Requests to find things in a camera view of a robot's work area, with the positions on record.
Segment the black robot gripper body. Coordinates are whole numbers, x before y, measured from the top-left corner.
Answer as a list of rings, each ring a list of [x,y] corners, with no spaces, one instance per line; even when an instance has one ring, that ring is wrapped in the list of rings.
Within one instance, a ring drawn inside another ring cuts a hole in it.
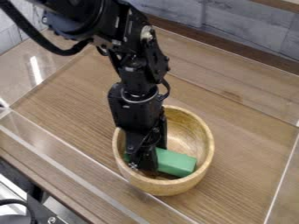
[[[116,83],[108,90],[107,99],[115,125],[126,133],[126,153],[134,154],[142,147],[156,148],[154,127],[159,115],[164,114],[158,87],[146,94],[131,94],[124,85]]]

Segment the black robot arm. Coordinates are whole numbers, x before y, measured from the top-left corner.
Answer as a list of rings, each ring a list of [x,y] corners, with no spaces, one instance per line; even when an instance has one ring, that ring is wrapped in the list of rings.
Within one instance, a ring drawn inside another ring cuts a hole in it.
[[[38,31],[11,0],[0,0],[0,10],[30,38],[60,56],[94,45],[110,58],[119,82],[107,99],[115,125],[126,132],[128,166],[156,172],[156,148],[167,147],[164,99],[170,58],[164,55],[146,14],[127,0],[27,0],[43,8],[43,23],[54,33],[76,44],[59,48]]]

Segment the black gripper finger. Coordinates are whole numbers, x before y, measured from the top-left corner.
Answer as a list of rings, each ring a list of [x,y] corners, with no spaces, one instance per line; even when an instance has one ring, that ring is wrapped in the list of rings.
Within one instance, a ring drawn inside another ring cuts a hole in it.
[[[158,172],[158,156],[154,146],[142,147],[136,153],[127,155],[127,159],[131,169]]]
[[[159,115],[154,126],[154,143],[158,148],[167,149],[167,118],[164,114]]]

